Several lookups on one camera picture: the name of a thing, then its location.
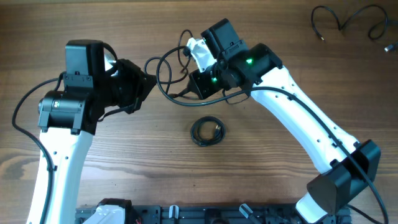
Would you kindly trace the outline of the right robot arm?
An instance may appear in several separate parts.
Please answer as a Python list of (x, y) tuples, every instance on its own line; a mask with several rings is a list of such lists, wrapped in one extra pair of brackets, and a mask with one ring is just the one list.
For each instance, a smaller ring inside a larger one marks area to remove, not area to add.
[(281, 59), (265, 44), (248, 47), (223, 19), (190, 38), (185, 55), (197, 70), (189, 90), (204, 100), (220, 90), (242, 89), (268, 109), (302, 145), (318, 176), (295, 208), (307, 223), (333, 215), (376, 176), (381, 151), (371, 140), (359, 142), (339, 128), (295, 83)]

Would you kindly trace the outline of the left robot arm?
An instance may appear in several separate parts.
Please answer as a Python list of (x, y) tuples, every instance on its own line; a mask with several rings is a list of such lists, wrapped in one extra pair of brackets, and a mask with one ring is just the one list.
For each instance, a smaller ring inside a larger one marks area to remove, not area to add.
[(28, 223), (73, 223), (81, 172), (105, 109), (131, 114), (155, 87), (154, 75), (126, 59), (106, 68), (100, 40), (70, 40), (65, 46), (64, 89), (49, 91), (39, 101), (39, 170)]

